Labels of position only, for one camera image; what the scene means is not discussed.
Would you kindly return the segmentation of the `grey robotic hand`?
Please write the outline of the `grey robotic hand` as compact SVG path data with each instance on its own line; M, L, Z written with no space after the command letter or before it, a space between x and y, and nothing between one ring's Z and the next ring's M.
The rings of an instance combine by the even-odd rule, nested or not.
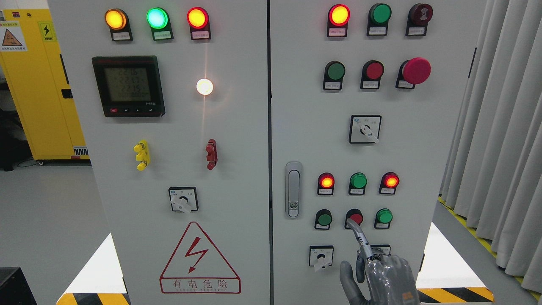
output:
M359 243L356 276L349 262L340 264L340 282L351 305L419 305L416 281L408 261L398 255L374 254L361 227L346 220Z

